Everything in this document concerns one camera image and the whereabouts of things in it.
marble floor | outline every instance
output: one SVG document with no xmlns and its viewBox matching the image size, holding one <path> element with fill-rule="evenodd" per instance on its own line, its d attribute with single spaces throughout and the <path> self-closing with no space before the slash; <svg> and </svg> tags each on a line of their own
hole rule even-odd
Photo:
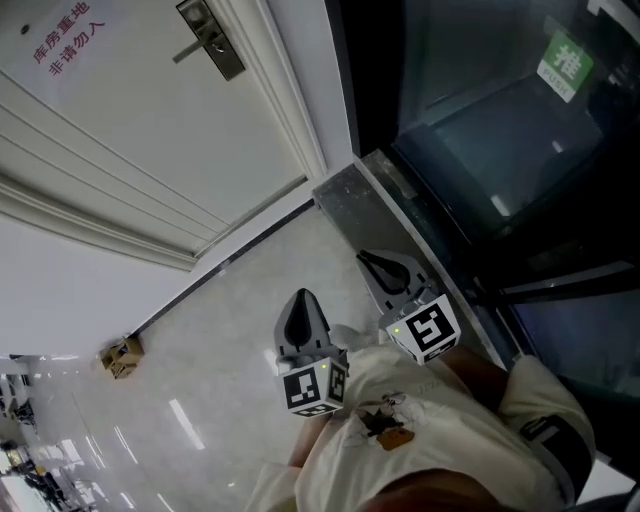
<svg viewBox="0 0 640 512">
<path fill-rule="evenodd" d="M 242 510 L 303 421 L 281 407 L 269 364 L 276 318 L 301 287 L 329 323 L 375 331 L 352 250 L 312 208 L 147 328 L 128 378 L 97 359 L 33 361 L 32 455 L 101 511 Z"/>
</svg>

white door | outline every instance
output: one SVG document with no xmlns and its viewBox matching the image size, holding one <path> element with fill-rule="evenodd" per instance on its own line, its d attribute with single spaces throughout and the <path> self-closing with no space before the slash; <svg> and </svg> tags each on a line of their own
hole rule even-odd
<svg viewBox="0 0 640 512">
<path fill-rule="evenodd" d="M 0 3 L 0 172 L 197 253 L 304 173 L 242 52 L 229 82 L 203 49 L 172 61 L 178 3 Z"/>
</svg>

white t-shirt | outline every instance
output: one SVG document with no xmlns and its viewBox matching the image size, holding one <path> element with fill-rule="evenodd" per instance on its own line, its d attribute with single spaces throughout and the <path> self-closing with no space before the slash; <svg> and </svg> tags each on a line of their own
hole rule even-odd
<svg viewBox="0 0 640 512">
<path fill-rule="evenodd" d="M 357 352 L 350 364 L 345 408 L 327 424 L 304 468 L 263 468 L 246 512 L 353 512 L 391 482 L 429 469 L 468 475 L 518 510 L 564 506 L 555 477 L 503 422 L 514 413 L 562 413 L 580 422 L 592 442 L 580 406 L 535 358 L 521 358 L 510 374 L 502 419 L 439 360 L 420 367 L 385 345 Z M 385 450 L 375 424 L 369 435 L 378 411 L 414 438 Z"/>
</svg>

black frame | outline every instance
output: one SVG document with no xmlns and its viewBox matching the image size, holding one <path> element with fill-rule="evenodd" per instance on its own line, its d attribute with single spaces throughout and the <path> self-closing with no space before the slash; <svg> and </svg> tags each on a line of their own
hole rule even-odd
<svg viewBox="0 0 640 512">
<path fill-rule="evenodd" d="M 399 98 L 404 66 L 403 2 L 325 0 L 336 47 L 353 152 L 360 158 L 379 149 L 418 191 L 429 221 L 446 238 L 447 253 L 437 253 L 469 302 L 482 308 L 494 332 L 512 336 L 518 348 L 535 353 L 526 329 L 512 307 L 516 303 L 556 301 L 616 293 L 640 287 L 637 268 L 624 273 L 554 288 L 507 293 L 505 288 L 536 283 L 616 261 L 637 267 L 640 217 L 634 176 L 638 168 L 640 105 L 628 124 L 608 135 L 593 154 L 543 197 L 518 212 L 490 236 L 465 232 L 445 204 L 393 147 L 398 136 Z M 441 240 L 434 246 L 442 246 Z M 582 385 L 570 389 L 590 411 L 610 410 Z M 627 418 L 627 440 L 639 430 Z M 605 431 L 618 464 L 627 471 L 633 460 L 611 429 Z"/>
</svg>

small box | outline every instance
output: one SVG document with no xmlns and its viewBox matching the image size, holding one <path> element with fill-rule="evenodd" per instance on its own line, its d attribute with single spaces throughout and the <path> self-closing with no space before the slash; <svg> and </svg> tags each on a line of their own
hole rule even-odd
<svg viewBox="0 0 640 512">
<path fill-rule="evenodd" d="M 111 373 L 113 374 L 114 379 L 120 380 L 128 377 L 137 367 L 137 364 L 114 363 L 111 366 Z"/>
<path fill-rule="evenodd" d="M 122 343 L 111 348 L 109 354 L 111 354 L 111 357 L 116 363 L 138 364 L 144 355 L 144 350 L 142 349 L 140 340 L 127 338 Z"/>
<path fill-rule="evenodd" d="M 102 365 L 105 370 L 111 370 L 111 367 L 115 364 L 115 360 L 113 359 L 113 354 L 111 354 L 111 349 L 108 349 L 100 358 L 102 361 Z"/>
</svg>

